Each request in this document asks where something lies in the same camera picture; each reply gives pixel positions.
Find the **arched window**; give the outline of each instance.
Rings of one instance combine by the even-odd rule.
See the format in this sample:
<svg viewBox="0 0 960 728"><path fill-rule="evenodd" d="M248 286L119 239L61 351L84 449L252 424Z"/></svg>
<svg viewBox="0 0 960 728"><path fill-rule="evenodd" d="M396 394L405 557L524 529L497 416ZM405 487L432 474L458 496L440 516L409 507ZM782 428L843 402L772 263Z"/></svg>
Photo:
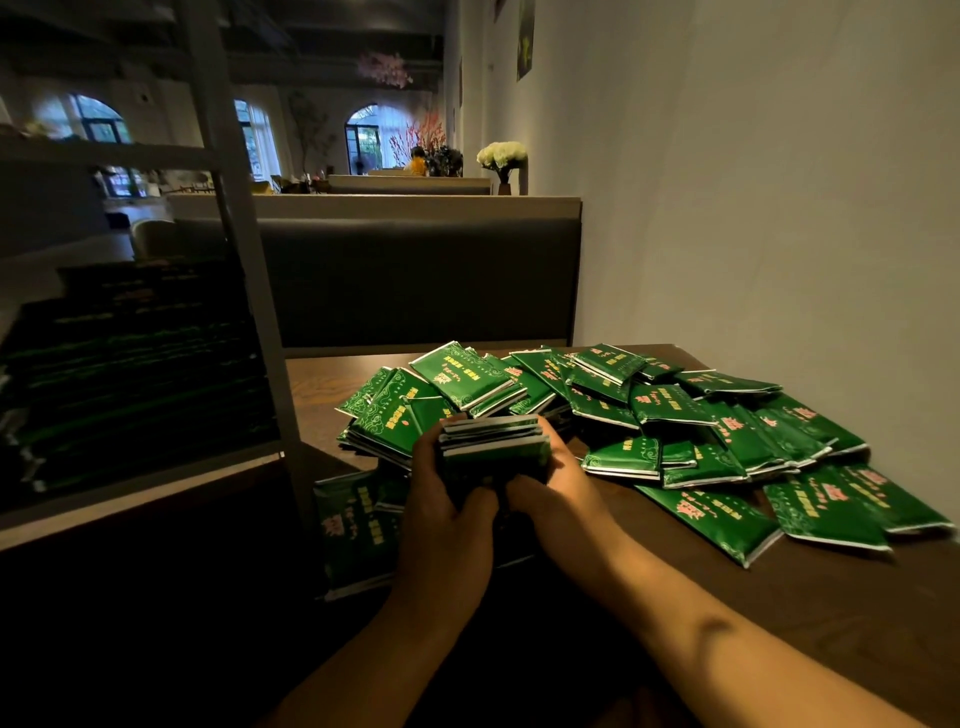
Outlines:
<svg viewBox="0 0 960 728"><path fill-rule="evenodd" d="M90 141L108 144L131 144L130 132L123 117L104 102L83 96L70 95L73 109L84 125L84 135ZM102 172L104 187L110 197L144 197L144 181L140 173L127 167L106 167Z"/></svg>
<svg viewBox="0 0 960 728"><path fill-rule="evenodd" d="M355 111L346 124L350 174L365 174L372 169L393 169L406 164L410 160L407 147L413 123L413 117L405 110L382 104L370 104ZM356 169L358 160L362 171Z"/></svg>
<svg viewBox="0 0 960 728"><path fill-rule="evenodd" d="M243 130L247 144L247 156L250 158L250 171L257 182L267 181L271 175L280 174L280 160L276 155L274 131L270 127L270 117L259 107L243 99L234 99L237 120Z"/></svg>
<svg viewBox="0 0 960 728"><path fill-rule="evenodd" d="M365 175L372 169L383 169L378 112L379 107L370 104L355 111L344 126L351 175Z"/></svg>

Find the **chair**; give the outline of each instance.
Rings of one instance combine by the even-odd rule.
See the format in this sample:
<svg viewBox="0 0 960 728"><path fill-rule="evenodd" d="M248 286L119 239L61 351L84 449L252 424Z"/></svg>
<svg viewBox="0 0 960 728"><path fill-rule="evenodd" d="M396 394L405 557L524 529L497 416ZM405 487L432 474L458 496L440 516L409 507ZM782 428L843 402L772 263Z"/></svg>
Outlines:
<svg viewBox="0 0 960 728"><path fill-rule="evenodd" d="M171 220L137 220L131 228L133 259L179 257L220 257L227 253L228 244L223 235L184 235L180 226Z"/></svg>

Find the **ceiling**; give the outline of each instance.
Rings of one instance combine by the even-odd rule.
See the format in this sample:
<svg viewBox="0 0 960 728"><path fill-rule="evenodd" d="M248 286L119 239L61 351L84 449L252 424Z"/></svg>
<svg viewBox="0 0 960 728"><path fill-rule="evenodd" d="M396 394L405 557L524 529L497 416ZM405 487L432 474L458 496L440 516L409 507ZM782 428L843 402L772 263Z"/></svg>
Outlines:
<svg viewBox="0 0 960 728"><path fill-rule="evenodd" d="M413 89L443 72L444 0L218 0L236 83L364 86L365 52L399 53ZM0 54L24 75L117 75L120 61L182 78L172 0L0 0Z"/></svg>

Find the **dark gray booth backrest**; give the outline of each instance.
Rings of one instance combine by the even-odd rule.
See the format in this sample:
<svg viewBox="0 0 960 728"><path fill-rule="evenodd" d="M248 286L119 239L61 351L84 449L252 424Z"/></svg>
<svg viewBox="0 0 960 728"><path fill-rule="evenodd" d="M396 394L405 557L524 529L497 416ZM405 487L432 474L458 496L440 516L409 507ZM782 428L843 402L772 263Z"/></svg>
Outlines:
<svg viewBox="0 0 960 728"><path fill-rule="evenodd" d="M223 236L177 222L188 244ZM579 220L259 225L288 349L572 339Z"/></svg>

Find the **forearm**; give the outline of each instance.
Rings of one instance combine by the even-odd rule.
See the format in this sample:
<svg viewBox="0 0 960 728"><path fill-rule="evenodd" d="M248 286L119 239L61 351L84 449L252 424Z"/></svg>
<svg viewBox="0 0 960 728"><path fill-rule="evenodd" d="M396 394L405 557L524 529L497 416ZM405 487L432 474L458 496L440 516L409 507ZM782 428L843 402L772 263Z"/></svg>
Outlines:
<svg viewBox="0 0 960 728"><path fill-rule="evenodd" d="M269 725L402 726L457 640L388 600L373 621L277 707Z"/></svg>
<svg viewBox="0 0 960 728"><path fill-rule="evenodd" d="M628 537L598 594L706 725L915 725L743 618Z"/></svg>

